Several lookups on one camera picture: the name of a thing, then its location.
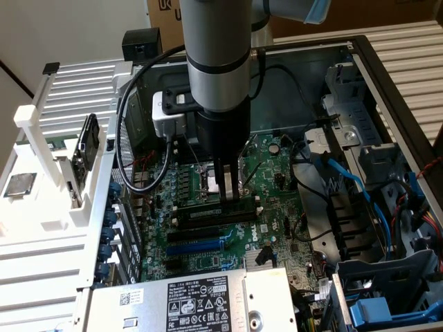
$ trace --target barcode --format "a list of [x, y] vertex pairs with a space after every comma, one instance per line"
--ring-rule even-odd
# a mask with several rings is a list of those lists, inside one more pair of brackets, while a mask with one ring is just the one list
[[131, 302], [131, 293], [120, 294], [120, 305], [125, 306]]

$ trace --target blue latch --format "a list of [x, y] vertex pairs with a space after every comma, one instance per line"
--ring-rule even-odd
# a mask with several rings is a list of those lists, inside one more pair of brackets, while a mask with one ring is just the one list
[[350, 313], [354, 327], [359, 331], [425, 324], [442, 320], [443, 300], [437, 301], [425, 311], [391, 315], [384, 297], [360, 299], [351, 306]]

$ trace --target capacitor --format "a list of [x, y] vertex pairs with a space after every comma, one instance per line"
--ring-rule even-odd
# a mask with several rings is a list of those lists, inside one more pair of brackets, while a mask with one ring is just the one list
[[275, 143], [270, 144], [268, 150], [271, 156], [277, 156], [280, 153], [280, 147]]
[[306, 273], [307, 273], [307, 274], [310, 274], [310, 273], [312, 272], [312, 263], [308, 261], [308, 262], [305, 264], [305, 266], [306, 266]]

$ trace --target black bracket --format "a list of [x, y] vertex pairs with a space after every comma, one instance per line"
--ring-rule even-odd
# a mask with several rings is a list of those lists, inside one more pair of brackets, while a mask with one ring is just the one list
[[189, 85], [171, 86], [164, 90], [161, 105], [168, 116], [202, 110], [194, 100]]

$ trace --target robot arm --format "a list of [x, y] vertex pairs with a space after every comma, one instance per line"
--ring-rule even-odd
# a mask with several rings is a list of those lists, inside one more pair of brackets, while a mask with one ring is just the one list
[[253, 11], [293, 19], [306, 24], [321, 24], [331, 0], [253, 0]]
[[239, 199], [238, 155], [250, 134], [251, 15], [322, 21], [330, 0], [181, 0], [197, 137], [214, 158], [222, 202]]

